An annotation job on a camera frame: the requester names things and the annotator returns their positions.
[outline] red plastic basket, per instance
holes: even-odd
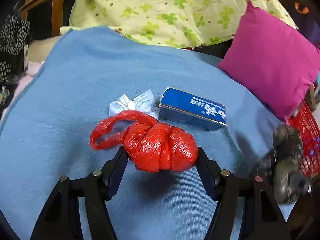
[[[303,141],[301,171],[311,176],[320,171],[320,131],[308,105],[303,101],[297,117],[288,120],[297,128]]]

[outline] green floral fabric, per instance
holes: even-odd
[[[295,28],[278,0],[251,1]],[[246,0],[76,0],[69,26],[106,25],[143,44],[196,47],[232,39],[245,10]]]

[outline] knotted plastic bag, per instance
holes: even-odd
[[[123,132],[101,139],[102,135],[111,132],[119,120],[136,122]],[[186,171],[195,165],[198,157],[192,135],[136,110],[124,110],[102,120],[90,135],[90,146],[95,150],[111,148],[120,143],[129,159],[142,171]]]

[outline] pink cushion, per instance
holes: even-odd
[[[316,80],[320,52],[294,28],[248,1],[218,66],[285,121]]]

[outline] metal screw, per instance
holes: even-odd
[[[255,176],[255,177],[254,177],[254,180],[255,180],[256,182],[263,182],[263,179],[262,179],[262,177],[260,177],[260,176]]]
[[[92,173],[95,177],[96,176],[100,176],[101,174],[102,174],[102,171],[100,171],[100,170],[95,170],[95,171],[93,171],[93,173]]]
[[[225,177],[228,177],[230,175],[230,171],[228,170],[222,170],[221,171],[221,175],[225,176]]]
[[[68,177],[66,175],[62,175],[62,176],[60,176],[59,181],[64,182],[65,180],[67,180],[67,178]]]

